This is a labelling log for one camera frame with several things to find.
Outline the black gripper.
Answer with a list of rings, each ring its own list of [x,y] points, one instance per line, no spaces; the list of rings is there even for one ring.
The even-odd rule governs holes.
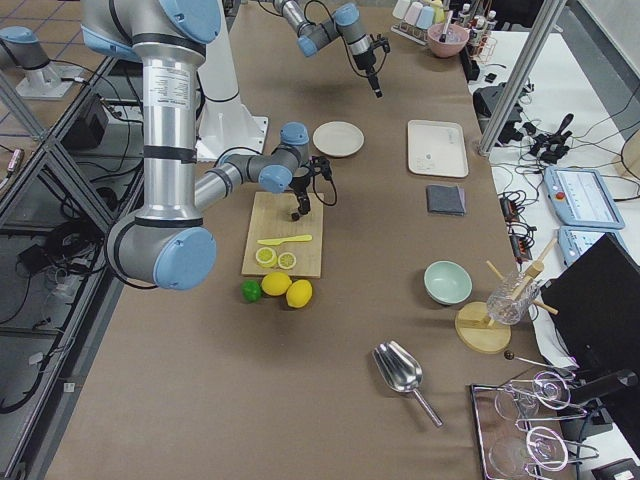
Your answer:
[[[376,57],[370,39],[359,39],[349,44],[349,51],[356,68],[368,76],[368,82],[377,98],[383,96],[379,79],[375,73]]]
[[[297,213],[307,215],[310,212],[310,199],[307,188],[311,183],[311,172],[307,171],[303,175],[294,176],[289,184],[298,202]]]

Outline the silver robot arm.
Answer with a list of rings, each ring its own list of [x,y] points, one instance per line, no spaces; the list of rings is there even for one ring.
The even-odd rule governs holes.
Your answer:
[[[81,28],[90,49],[142,65],[144,203],[110,229],[108,261],[123,277],[191,289],[217,256],[202,209],[246,182],[285,191],[310,162],[306,127],[289,122],[271,154],[231,154],[198,178],[197,73],[207,45],[226,29],[221,3],[85,1]]]
[[[333,12],[322,1],[308,1],[304,7],[298,1],[258,1],[258,4],[265,12],[287,21],[297,36],[300,51],[307,58],[340,40],[354,74],[368,81],[377,98],[383,97],[378,73],[391,51],[389,40],[382,34],[367,32],[355,3],[345,3]],[[327,18],[312,21],[307,14],[310,4],[319,4]]]

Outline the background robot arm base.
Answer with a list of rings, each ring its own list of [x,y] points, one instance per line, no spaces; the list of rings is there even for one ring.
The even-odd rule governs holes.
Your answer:
[[[17,68],[24,79],[16,87],[25,99],[58,100],[72,87],[72,80],[64,80],[42,47],[35,33],[24,26],[1,29],[1,69]]]

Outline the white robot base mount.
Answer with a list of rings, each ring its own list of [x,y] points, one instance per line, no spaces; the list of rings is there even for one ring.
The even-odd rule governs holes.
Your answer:
[[[207,45],[205,63],[198,73],[204,106],[198,120],[197,160],[214,162],[225,153],[261,154],[268,118],[252,116],[241,100],[223,3],[221,27]]]

